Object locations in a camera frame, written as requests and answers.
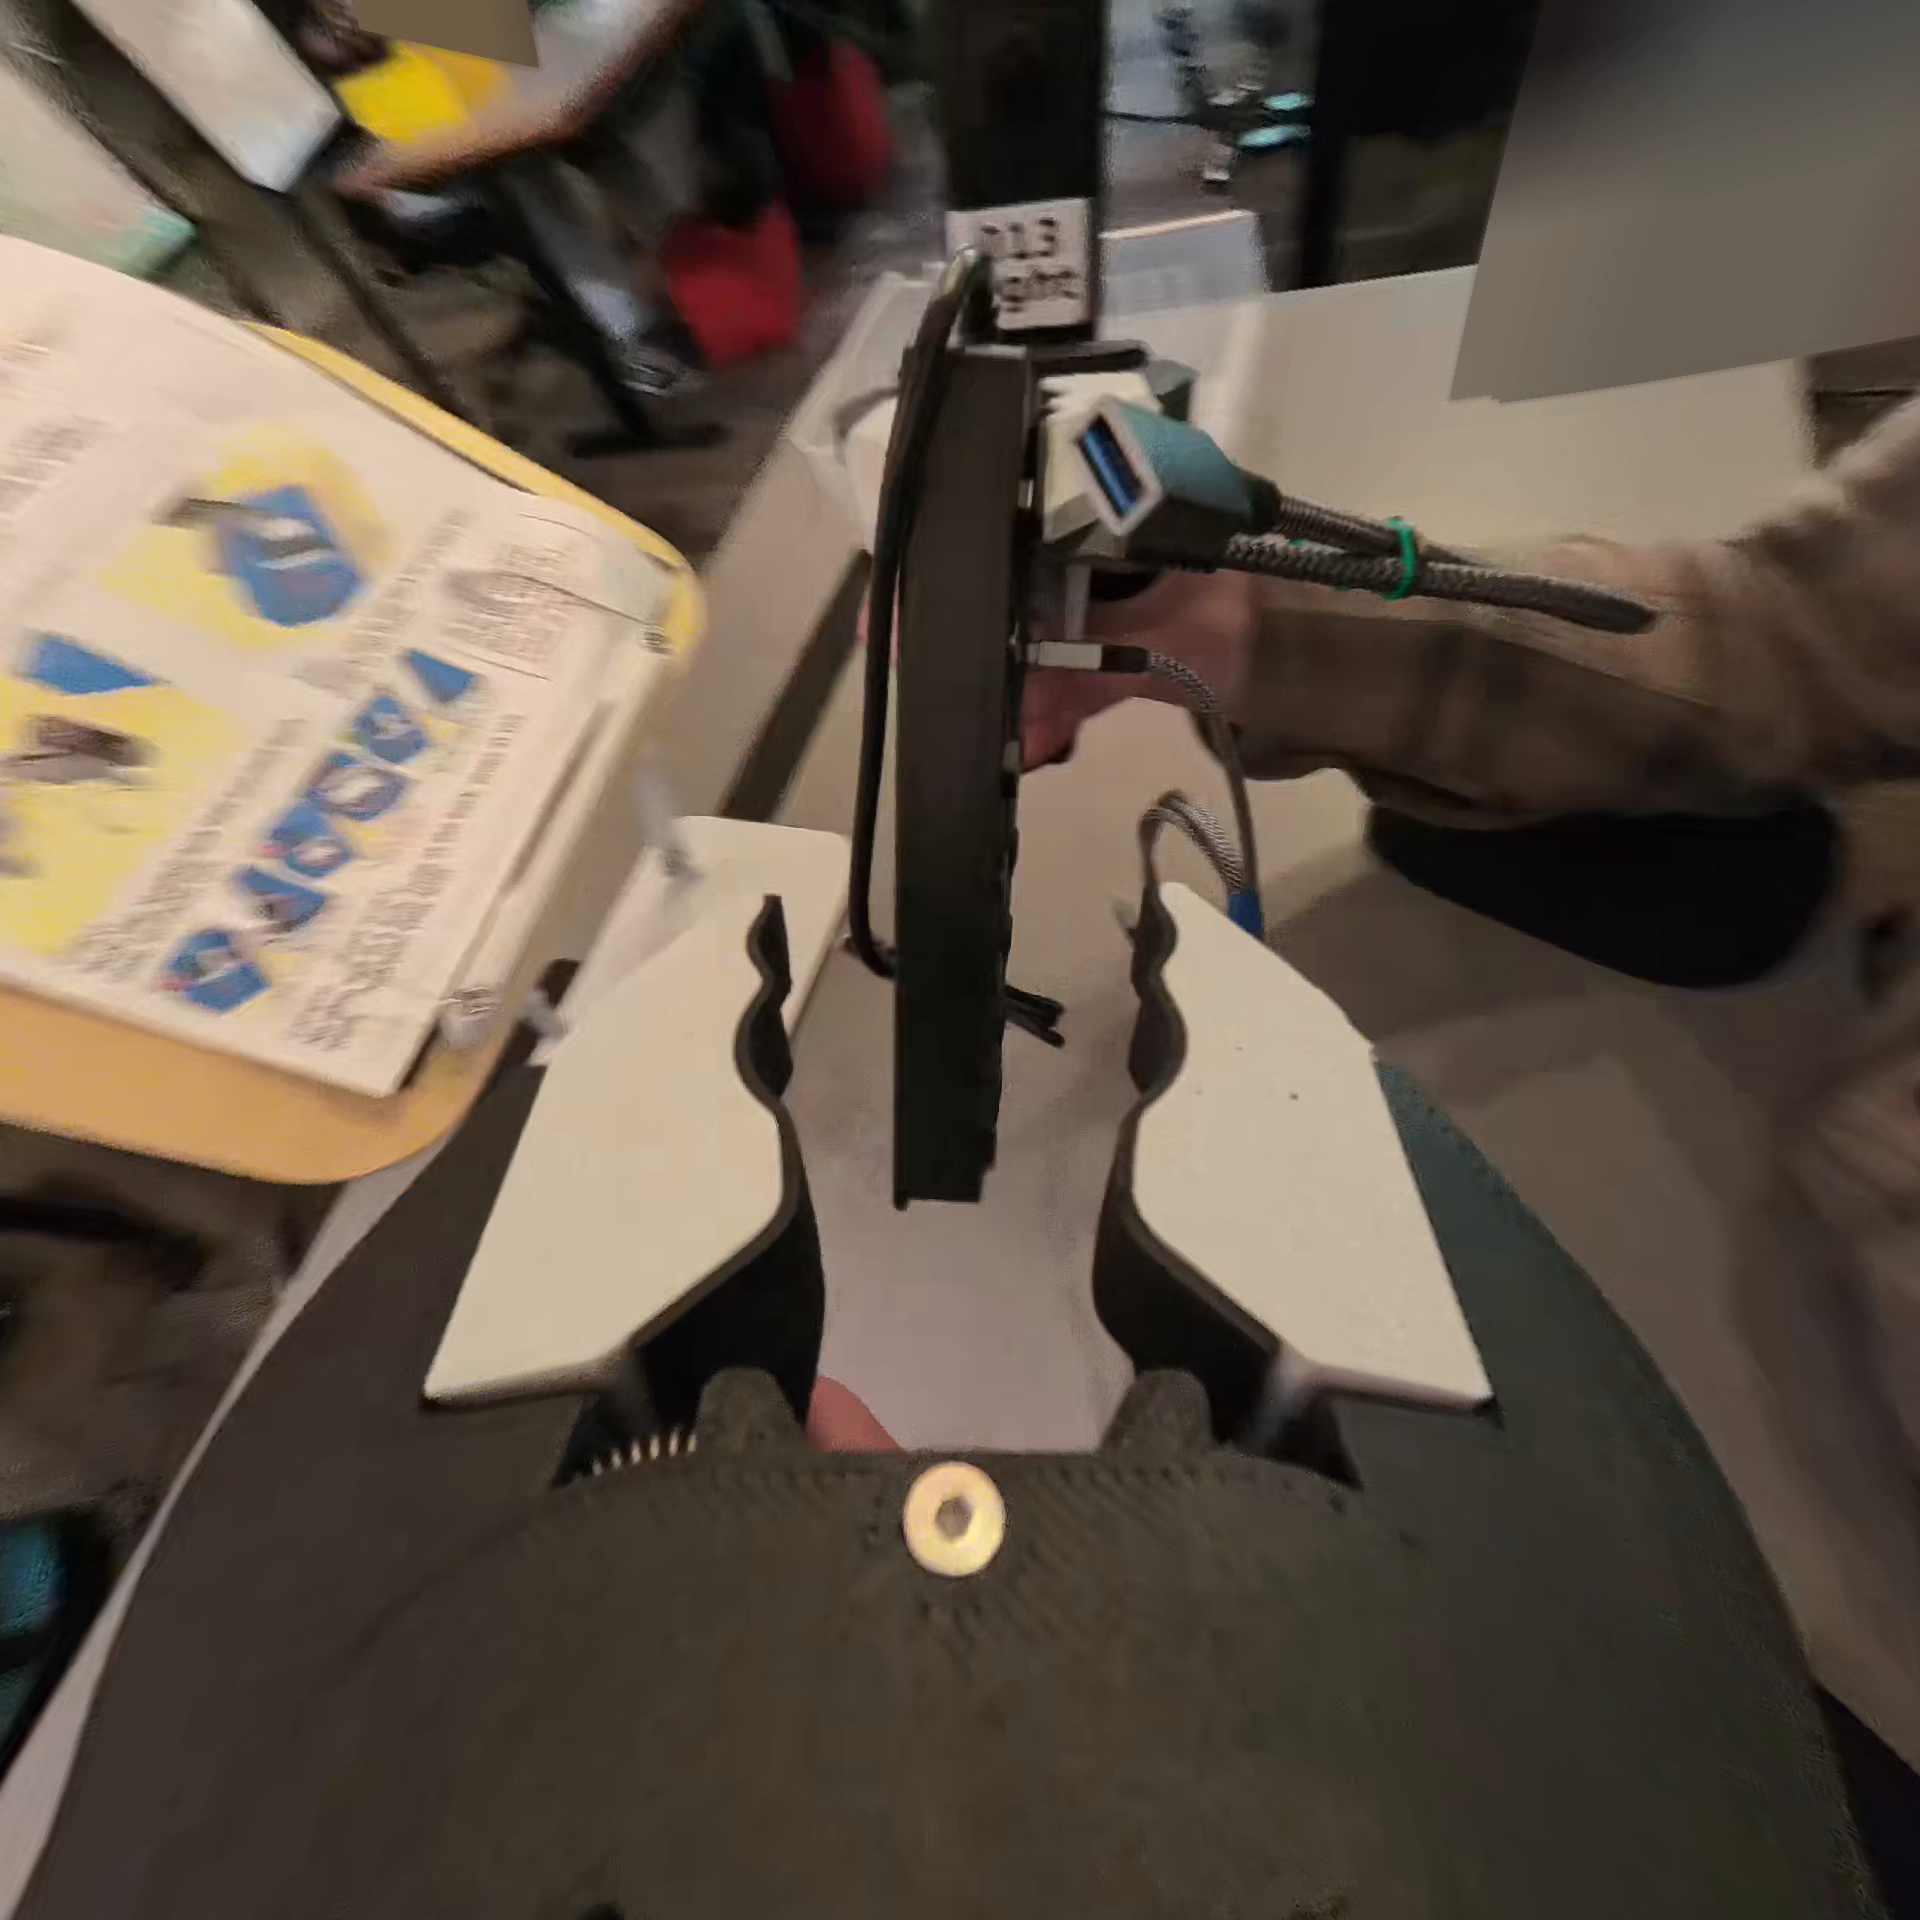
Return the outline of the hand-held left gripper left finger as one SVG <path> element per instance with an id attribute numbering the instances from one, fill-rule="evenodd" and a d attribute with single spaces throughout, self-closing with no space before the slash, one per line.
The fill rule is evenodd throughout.
<path id="1" fill-rule="evenodd" d="M 630 1396 L 694 1420 L 709 1376 L 778 1382 L 803 1420 L 823 1252 L 784 1090 L 778 894 L 722 894 L 553 1049 L 424 1371 L 442 1408 Z"/>

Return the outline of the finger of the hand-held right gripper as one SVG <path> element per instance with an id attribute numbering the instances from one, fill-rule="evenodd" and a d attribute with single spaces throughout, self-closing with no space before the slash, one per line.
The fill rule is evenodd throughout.
<path id="1" fill-rule="evenodd" d="M 1202 550 L 1202 431 L 1166 412 L 1140 372 L 1046 383 L 1039 527 L 1102 561 Z"/>

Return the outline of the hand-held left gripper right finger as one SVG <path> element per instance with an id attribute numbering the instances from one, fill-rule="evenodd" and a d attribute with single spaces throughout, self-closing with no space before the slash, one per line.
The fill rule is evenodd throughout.
<path id="1" fill-rule="evenodd" d="M 1127 1111 L 1092 1299 L 1133 1371 L 1182 1371 L 1214 1431 L 1332 1396 L 1475 1415 L 1475 1334 L 1373 1041 L 1184 884 L 1133 932 Z"/>

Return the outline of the person's right hand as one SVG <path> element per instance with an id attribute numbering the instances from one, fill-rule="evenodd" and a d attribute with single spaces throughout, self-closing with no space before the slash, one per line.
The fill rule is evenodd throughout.
<path id="1" fill-rule="evenodd" d="M 1172 572 L 1116 604 L 1092 604 L 1071 661 L 1030 667 L 1021 678 L 1021 771 L 1076 753 L 1102 710 L 1127 700 L 1192 705 L 1192 684 L 1238 722 L 1251 684 L 1257 581 L 1227 572 Z"/>

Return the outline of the red plastic bin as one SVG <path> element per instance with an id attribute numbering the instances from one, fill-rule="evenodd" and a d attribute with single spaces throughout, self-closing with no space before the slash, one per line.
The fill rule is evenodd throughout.
<path id="1" fill-rule="evenodd" d="M 679 216 L 659 240 L 659 274 L 709 372 L 781 352 L 799 332 L 799 230 L 781 198 L 761 206 L 741 227 Z"/>
<path id="2" fill-rule="evenodd" d="M 896 142 L 873 54 L 823 40 L 766 90 L 772 141 L 796 206 L 862 213 L 889 182 Z"/>

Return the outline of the white document stand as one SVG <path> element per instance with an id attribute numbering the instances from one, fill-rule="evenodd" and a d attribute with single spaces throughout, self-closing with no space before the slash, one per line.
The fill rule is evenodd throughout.
<path id="1" fill-rule="evenodd" d="M 694 926 L 722 894 L 778 894 L 793 990 L 784 1005 L 789 1081 L 784 1111 L 803 1157 L 823 1252 L 819 1373 L 896 1415 L 896 1433 L 1088 1435 L 1116 1382 L 1116 1347 L 1092 1330 L 1092 1103 L 1067 1101 L 1066 1143 L 1015 1174 L 1008 1219 L 968 1203 L 893 1210 L 882 1146 L 879 1044 L 851 1024 L 851 964 L 829 958 L 829 902 L 847 892 L 829 857 L 847 846 L 813 830 L 694 820 L 711 854 L 707 877 L 636 875 L 573 1019 Z"/>

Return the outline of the black foam wrist rest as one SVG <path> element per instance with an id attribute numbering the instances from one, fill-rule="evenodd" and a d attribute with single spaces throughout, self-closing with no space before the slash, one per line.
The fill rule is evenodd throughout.
<path id="1" fill-rule="evenodd" d="M 1577 813 L 1455 830 L 1373 807 L 1364 846 L 1387 870 L 1512 932 L 1664 990 L 1778 977 L 1843 884 L 1826 804 L 1735 813 Z"/>

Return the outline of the instruction sheet on stand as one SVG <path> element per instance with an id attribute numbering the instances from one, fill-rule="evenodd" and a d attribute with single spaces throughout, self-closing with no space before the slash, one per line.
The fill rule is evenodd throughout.
<path id="1" fill-rule="evenodd" d="M 265 1063 L 3 990 L 6 1123 L 236 1178 L 317 1189 L 382 1171 L 452 1135 L 505 1063 L 509 1036 L 529 1019 L 541 972 L 581 950 L 608 920 L 640 853 L 633 781 L 657 775 L 649 751 L 701 648 L 709 601 L 696 568 L 652 524 L 362 358 L 288 327 L 233 322 L 194 299 L 169 305 L 252 339 L 279 372 L 306 364 L 361 412 L 396 422 L 408 437 L 437 443 L 544 506 L 579 508 L 670 574 L 663 635 L 642 642 L 640 668 L 611 683 L 611 714 L 562 795 L 560 827 L 537 853 L 532 918 L 518 924 L 518 945 L 505 982 L 494 990 L 488 1020 L 474 1041 L 431 1052 L 404 1090 L 325 1090 Z"/>

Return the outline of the yellow plastic bin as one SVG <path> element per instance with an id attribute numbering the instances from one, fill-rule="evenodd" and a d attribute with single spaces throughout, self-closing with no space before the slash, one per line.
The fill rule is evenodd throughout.
<path id="1" fill-rule="evenodd" d="M 509 95 L 505 62 L 420 42 L 390 42 L 376 62 L 331 77 L 351 121 L 374 141 L 401 145 L 474 128 Z"/>

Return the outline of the printed instruction sheet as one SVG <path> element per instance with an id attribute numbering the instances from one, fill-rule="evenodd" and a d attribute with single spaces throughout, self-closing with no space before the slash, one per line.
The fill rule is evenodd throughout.
<path id="1" fill-rule="evenodd" d="M 3 986 L 396 1092 L 480 1015 L 682 561 L 3 240 Z"/>

